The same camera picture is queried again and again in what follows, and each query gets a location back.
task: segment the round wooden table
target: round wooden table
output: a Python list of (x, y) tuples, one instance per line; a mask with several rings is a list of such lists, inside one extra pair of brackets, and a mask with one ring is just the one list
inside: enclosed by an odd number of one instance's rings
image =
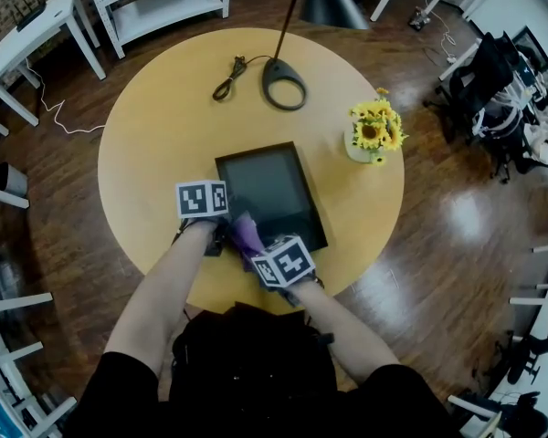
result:
[[(227, 29), (188, 39), (144, 67), (118, 97), (101, 139), (98, 180), (110, 228), (146, 274), (169, 248), (179, 226), (174, 185), (217, 179), (215, 158), (294, 141), (329, 246), (312, 257), (326, 290), (351, 285), (378, 257), (397, 220), (404, 190), (401, 151), (384, 166), (347, 157), (348, 110), (377, 96), (345, 60), (319, 44), (287, 34), (280, 57), (302, 76), (306, 105), (285, 112), (261, 93), (259, 58), (235, 81), (225, 101), (213, 90), (229, 75), (234, 56), (273, 54), (279, 31)], [(275, 93), (290, 98), (282, 85)], [(207, 257), (188, 302), (224, 312), (235, 301), (273, 313), (291, 310), (278, 294), (258, 287), (239, 256)]]

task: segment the flower vase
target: flower vase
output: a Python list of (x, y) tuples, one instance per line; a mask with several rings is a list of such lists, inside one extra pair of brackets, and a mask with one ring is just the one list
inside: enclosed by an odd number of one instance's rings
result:
[(345, 130), (343, 133), (343, 142), (347, 155), (353, 161), (369, 164), (380, 154), (380, 150), (365, 150), (359, 146), (353, 145), (353, 127)]

